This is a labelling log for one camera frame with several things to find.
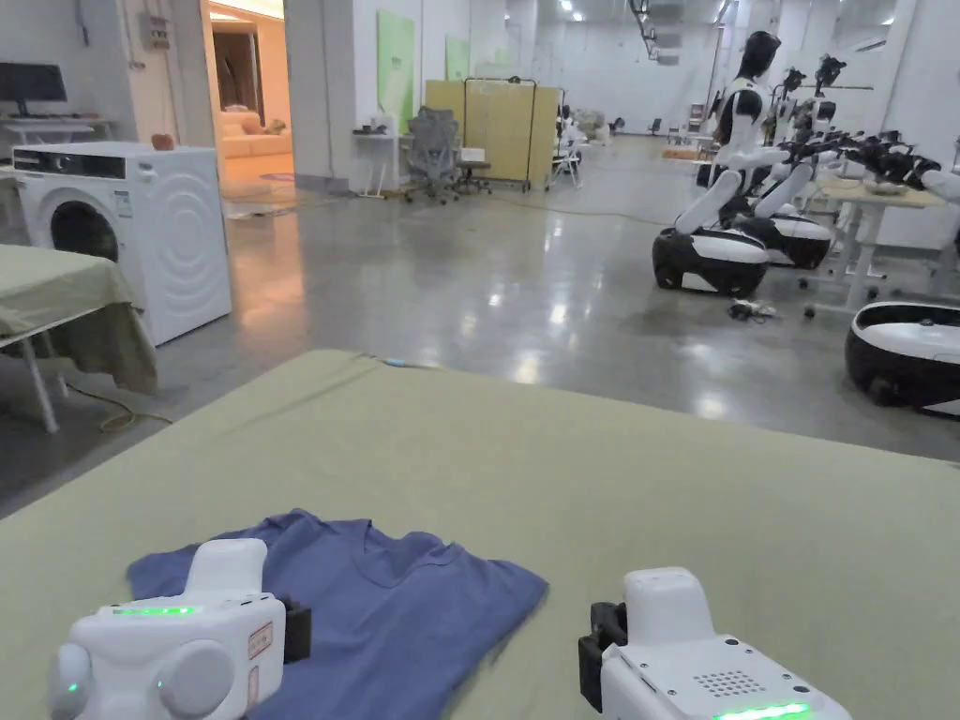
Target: doorway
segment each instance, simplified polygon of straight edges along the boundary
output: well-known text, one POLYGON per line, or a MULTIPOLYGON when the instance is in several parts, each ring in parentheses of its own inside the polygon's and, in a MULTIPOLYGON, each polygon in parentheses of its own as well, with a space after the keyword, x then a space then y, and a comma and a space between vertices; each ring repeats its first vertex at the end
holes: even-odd
POLYGON ((250 6, 209 3, 219 95, 214 121, 224 198, 269 203, 294 192, 286 30, 280 0, 258 2, 263 12, 250 6))

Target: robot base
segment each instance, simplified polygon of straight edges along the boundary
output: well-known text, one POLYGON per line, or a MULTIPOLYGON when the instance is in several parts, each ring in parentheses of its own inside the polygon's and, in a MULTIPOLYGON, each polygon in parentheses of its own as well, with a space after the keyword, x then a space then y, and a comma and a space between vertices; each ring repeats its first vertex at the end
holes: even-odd
POLYGON ((743 218, 735 227, 763 243, 776 265, 816 270, 833 245, 833 233, 800 216, 743 218))
POLYGON ((748 298, 763 281, 769 264, 763 245, 737 231, 697 230, 691 235, 675 228, 654 241, 654 275, 666 290, 705 290, 733 298, 748 298))
POLYGON ((960 415, 960 308, 877 302, 853 318, 847 373, 878 405, 960 415))

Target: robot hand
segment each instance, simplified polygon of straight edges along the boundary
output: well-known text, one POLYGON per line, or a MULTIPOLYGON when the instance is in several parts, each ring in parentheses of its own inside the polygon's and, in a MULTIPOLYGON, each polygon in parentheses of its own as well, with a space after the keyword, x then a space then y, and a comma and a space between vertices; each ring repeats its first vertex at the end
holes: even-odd
POLYGON ((713 630, 704 589, 681 567, 632 572, 626 603, 594 605, 580 690, 618 720, 850 720, 810 683, 713 630))
POLYGON ((948 203, 960 204, 960 177, 943 170, 927 170, 920 176, 924 187, 948 203))
POLYGON ((101 608, 54 658, 52 720, 236 720, 310 655, 310 610, 263 592, 262 540, 212 540, 176 597, 101 608))

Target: black robot head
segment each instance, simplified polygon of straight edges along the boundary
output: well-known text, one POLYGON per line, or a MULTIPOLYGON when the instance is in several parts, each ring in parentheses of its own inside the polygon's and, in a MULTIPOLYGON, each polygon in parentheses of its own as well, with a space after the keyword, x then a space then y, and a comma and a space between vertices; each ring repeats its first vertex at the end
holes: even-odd
POLYGON ((806 75, 796 67, 791 67, 787 70, 786 80, 783 81, 783 90, 787 93, 794 92, 803 84, 804 80, 806 80, 806 75))
POLYGON ((817 92, 816 95, 818 98, 824 96, 822 89, 824 87, 830 87, 836 82, 836 79, 840 77, 840 71, 847 67, 845 62, 838 60, 830 55, 824 55, 820 59, 820 68, 817 70, 816 80, 817 80, 817 92))
POLYGON ((774 63, 774 57, 780 48, 780 39, 758 30, 747 38, 743 49, 743 61, 740 62, 738 78, 758 78, 774 63))

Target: column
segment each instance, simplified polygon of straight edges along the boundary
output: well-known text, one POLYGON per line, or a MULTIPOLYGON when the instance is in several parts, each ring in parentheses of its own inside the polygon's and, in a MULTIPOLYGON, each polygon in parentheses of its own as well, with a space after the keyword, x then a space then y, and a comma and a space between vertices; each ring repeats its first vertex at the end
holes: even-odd
MULTIPOLYGON (((917 152, 949 169, 960 134, 960 92, 957 91, 955 32, 960 7, 955 0, 900 0, 887 40, 887 52, 902 44, 902 55, 885 58, 885 65, 898 65, 884 116, 884 130, 899 130, 917 145, 917 152)), ((882 101, 882 88, 874 93, 882 101)), ((945 245, 960 228, 955 205, 931 210, 888 210, 879 241, 901 242, 917 238, 923 247, 945 245)))

